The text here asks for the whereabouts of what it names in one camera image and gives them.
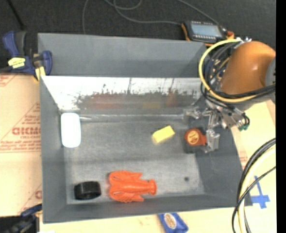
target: wire bundle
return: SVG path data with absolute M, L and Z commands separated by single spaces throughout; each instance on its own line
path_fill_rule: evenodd
M 257 89 L 251 92 L 229 95 L 217 90 L 221 75 L 226 69 L 226 64 L 230 59 L 230 55 L 235 50 L 238 44 L 244 42 L 240 39 L 228 39 L 220 41 L 213 46 L 209 47 L 199 62 L 199 76 L 204 86 L 202 88 L 203 94 L 211 102 L 223 107 L 230 108 L 230 104 L 240 103 L 254 98 L 260 98 L 275 92 L 275 83 L 261 89 Z M 203 65 L 208 55 L 214 51 L 211 58 Z
M 249 159 L 247 162 L 239 183 L 238 191 L 237 191 L 237 204 L 234 208 L 233 215 L 232 215 L 232 229 L 233 232 L 235 231 L 235 216 L 238 213 L 239 217 L 239 226 L 242 233 L 251 233 L 251 230 L 249 228 L 245 211 L 244 211 L 244 200 L 246 196 L 249 194 L 251 189 L 265 176 L 267 176 L 269 173 L 274 171 L 276 169 L 276 166 L 259 176 L 254 182 L 252 182 L 250 185 L 250 181 L 253 178 L 254 171 L 259 167 L 259 165 L 266 160 L 270 155 L 275 153 L 276 148 L 276 138 L 271 139 L 270 141 L 263 144 Z

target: gray bin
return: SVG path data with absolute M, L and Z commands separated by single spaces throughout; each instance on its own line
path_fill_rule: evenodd
M 177 40 L 40 33 L 38 50 L 52 52 L 51 76 L 196 80 L 205 45 Z M 194 82 L 194 87 L 200 90 L 200 82 Z M 215 152 L 189 154 L 183 149 L 183 134 L 189 125 L 182 121 L 181 113 L 197 97 L 187 99 L 182 105 L 163 105 L 156 109 L 137 108 L 134 104 L 129 107 L 126 100 L 118 100 L 124 106 L 117 110 L 79 108 L 81 115 L 101 114 L 108 119 L 82 122 L 81 145 L 68 149 L 61 143 L 60 114 L 75 108 L 60 106 L 52 90 L 41 80 L 45 223 L 193 211 L 236 204 L 242 168 L 231 132 L 216 128 L 221 138 Z M 204 119 L 192 122 L 191 127 L 206 124 Z M 170 141 L 155 147 L 150 135 L 166 125 L 173 125 L 176 134 Z M 104 138 L 109 129 L 113 132 L 110 141 Z M 142 179 L 156 180 L 158 193 L 143 195 L 143 202 L 121 203 L 109 199 L 107 175 L 121 169 L 139 171 L 143 173 Z M 75 200 L 73 187 L 84 181 L 100 182 L 102 196 L 94 200 Z

